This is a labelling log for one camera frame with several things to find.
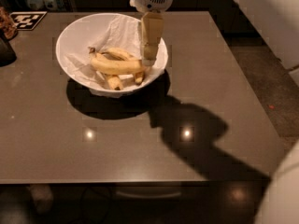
checkered mat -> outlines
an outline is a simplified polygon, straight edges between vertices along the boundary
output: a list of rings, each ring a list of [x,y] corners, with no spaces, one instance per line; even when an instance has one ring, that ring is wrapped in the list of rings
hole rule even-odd
[[[47,11],[12,12],[10,17],[18,30],[34,30]]]

table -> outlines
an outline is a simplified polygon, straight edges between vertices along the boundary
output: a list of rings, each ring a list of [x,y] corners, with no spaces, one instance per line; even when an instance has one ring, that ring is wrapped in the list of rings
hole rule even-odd
[[[10,42],[18,59],[0,67],[0,183],[262,180],[274,173],[286,151],[208,12],[164,14],[166,72],[122,99],[91,95],[57,62],[60,32],[86,15],[49,13]]]

black mouse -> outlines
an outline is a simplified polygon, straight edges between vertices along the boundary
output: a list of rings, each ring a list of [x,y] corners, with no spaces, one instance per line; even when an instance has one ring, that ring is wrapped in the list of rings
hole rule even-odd
[[[0,66],[8,65],[16,61],[17,56],[4,33],[0,30]]]

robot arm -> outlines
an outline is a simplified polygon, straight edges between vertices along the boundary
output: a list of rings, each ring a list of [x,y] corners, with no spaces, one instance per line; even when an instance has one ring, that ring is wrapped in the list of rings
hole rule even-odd
[[[130,0],[130,5],[144,13],[141,19],[141,55],[143,64],[154,65],[162,37],[164,21],[161,12],[169,9],[173,0]]]

tiled floor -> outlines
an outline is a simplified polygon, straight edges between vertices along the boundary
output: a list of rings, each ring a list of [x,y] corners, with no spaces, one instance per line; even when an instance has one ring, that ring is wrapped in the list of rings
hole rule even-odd
[[[260,38],[226,40],[282,145],[290,149],[299,139],[299,88]],[[117,199],[107,187],[53,185],[54,205],[42,216],[25,186],[0,186],[0,224],[250,224],[267,184],[206,182],[184,187],[179,199],[160,201]]]

